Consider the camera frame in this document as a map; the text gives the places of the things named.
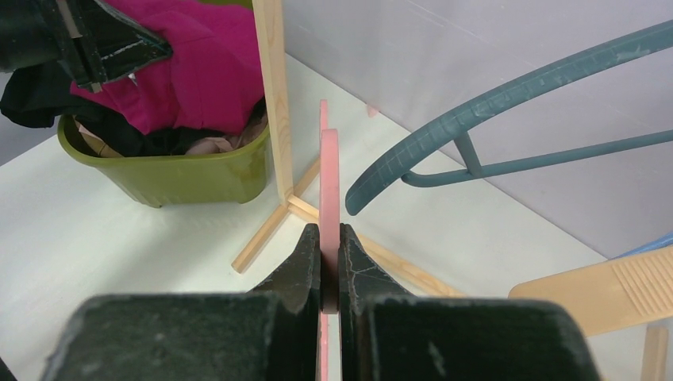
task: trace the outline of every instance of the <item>white wall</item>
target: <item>white wall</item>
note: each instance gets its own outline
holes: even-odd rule
[[[0,73],[0,95],[5,92],[5,85],[10,74]],[[28,151],[56,133],[56,128],[28,129],[15,125],[0,114],[0,165],[7,163],[23,152]]]
[[[288,52],[407,129],[584,48],[673,18],[671,0],[285,0]],[[673,128],[673,49],[473,129],[483,163]],[[491,181],[605,256],[673,230],[673,144]],[[446,153],[457,159],[451,145]]]

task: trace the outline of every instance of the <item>wooden stick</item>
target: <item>wooden stick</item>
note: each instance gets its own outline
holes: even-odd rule
[[[294,186],[294,195],[301,197],[304,192],[311,186],[313,181],[316,179],[320,173],[320,157],[318,157],[313,164],[309,167],[308,171],[304,173],[302,178],[297,182],[297,185]]]
[[[281,0],[252,0],[255,26],[262,63],[264,96],[271,133],[275,181],[281,205],[294,193],[292,149],[290,144],[290,111],[287,99],[285,68],[285,36]]]
[[[673,248],[608,260],[516,285],[510,298],[556,302],[585,336],[673,316]]]
[[[298,197],[290,197],[289,201],[290,205],[288,209],[290,212],[296,214],[306,222],[317,224],[318,210],[315,207]],[[447,286],[439,279],[414,266],[409,261],[396,256],[393,252],[376,244],[369,238],[358,234],[358,239],[360,239],[364,250],[374,261],[386,268],[386,270],[401,276],[415,287],[421,288],[423,291],[435,296],[464,296],[463,293]]]
[[[306,191],[311,183],[315,180],[320,171],[320,159],[316,159],[309,167],[309,170],[302,176],[302,178],[294,187],[294,191],[302,194]],[[239,253],[236,259],[232,262],[232,267],[235,272],[243,274],[248,266],[260,253],[264,245],[269,241],[276,229],[283,223],[285,216],[289,213],[287,206],[279,205],[269,218],[262,224],[257,233],[252,236],[252,239],[245,245],[243,250]]]
[[[645,334],[641,381],[665,381],[668,354],[668,329],[649,326]]]
[[[269,241],[276,229],[283,223],[285,216],[287,216],[287,206],[278,205],[269,218],[262,224],[257,233],[252,236],[252,239],[245,245],[243,251],[232,262],[234,271],[242,274],[252,261],[260,253],[264,245]]]

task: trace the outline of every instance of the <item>light blue object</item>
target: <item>light blue object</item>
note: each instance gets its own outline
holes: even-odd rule
[[[624,258],[625,256],[632,256],[633,254],[640,254],[642,252],[650,252],[652,250],[656,250],[658,248],[666,248],[667,246],[671,246],[673,244],[673,232],[670,232],[669,234],[661,237],[660,239],[656,241],[652,241],[649,244],[644,244],[640,246],[639,248],[635,248],[631,250],[630,252],[625,252],[624,254],[620,256],[615,256],[613,260],[617,258]]]
[[[487,91],[420,127],[379,157],[346,193],[346,210],[358,214],[371,200],[402,178],[417,187],[503,175],[673,140],[673,131],[597,144],[549,155],[482,166],[467,131],[515,106],[582,78],[673,46],[673,21],[619,37],[541,67]],[[455,140],[467,170],[419,175],[411,168]]]

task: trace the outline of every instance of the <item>olive green plastic bin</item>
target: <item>olive green plastic bin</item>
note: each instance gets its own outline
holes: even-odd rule
[[[58,138],[70,157],[98,169],[131,198],[155,208],[194,202],[248,202],[263,191],[270,175],[268,127],[236,151],[198,156],[97,157],[72,117],[61,118]]]

